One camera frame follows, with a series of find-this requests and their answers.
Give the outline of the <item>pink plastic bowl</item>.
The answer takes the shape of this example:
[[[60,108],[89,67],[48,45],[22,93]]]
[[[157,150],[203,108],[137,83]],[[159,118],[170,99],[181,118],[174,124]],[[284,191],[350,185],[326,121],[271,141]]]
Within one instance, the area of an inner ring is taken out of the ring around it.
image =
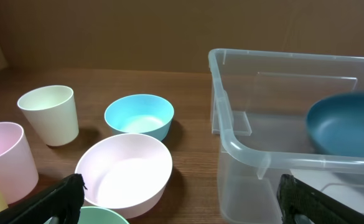
[[[145,134],[119,134],[89,148],[75,173],[85,182],[85,200],[138,217],[161,199],[172,173],[172,156],[158,139]]]

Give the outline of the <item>light blue plastic bowl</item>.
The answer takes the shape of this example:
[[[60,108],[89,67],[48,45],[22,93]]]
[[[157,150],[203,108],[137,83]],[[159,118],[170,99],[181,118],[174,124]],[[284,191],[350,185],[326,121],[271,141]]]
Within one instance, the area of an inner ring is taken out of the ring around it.
[[[160,141],[167,136],[175,109],[163,97],[135,94],[112,102],[104,113],[104,119],[113,134],[138,133]]]

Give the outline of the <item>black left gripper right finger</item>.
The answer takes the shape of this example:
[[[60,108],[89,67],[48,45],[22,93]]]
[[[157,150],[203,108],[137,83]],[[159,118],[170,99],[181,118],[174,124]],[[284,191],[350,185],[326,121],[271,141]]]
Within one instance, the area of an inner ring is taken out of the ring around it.
[[[280,178],[277,200],[283,224],[364,224],[364,215],[305,184],[293,175]]]

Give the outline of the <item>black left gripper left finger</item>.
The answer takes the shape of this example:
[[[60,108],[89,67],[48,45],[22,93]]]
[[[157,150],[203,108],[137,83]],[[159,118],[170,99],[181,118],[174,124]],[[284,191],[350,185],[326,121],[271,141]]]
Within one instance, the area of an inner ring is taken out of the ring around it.
[[[0,224],[77,224],[84,203],[81,174],[71,174],[27,200],[0,212]]]

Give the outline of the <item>mint green plastic bowl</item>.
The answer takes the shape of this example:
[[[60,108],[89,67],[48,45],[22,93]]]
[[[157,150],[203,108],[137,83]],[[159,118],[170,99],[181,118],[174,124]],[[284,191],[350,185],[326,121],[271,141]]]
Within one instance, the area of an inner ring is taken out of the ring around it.
[[[120,214],[102,207],[82,207],[76,224],[129,224]]]

